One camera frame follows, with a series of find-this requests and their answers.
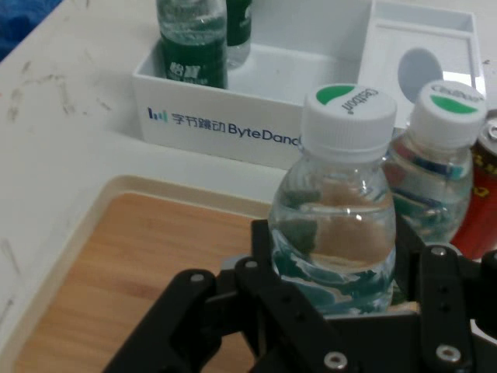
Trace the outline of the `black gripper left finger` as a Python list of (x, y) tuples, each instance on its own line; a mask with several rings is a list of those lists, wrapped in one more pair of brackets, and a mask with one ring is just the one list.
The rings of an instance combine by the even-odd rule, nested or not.
[(184, 270), (159, 296), (106, 372), (200, 372), (225, 336), (241, 333), (250, 372), (348, 372), (338, 332), (269, 262), (269, 228), (251, 223), (252, 252), (213, 275)]

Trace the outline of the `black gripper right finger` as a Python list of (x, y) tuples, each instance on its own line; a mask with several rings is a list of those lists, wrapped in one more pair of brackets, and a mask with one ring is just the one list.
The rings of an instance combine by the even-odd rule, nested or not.
[(396, 224), (394, 278), (419, 304), (419, 341), (427, 372), (496, 370), (496, 252), (481, 262), (447, 244), (424, 243)]

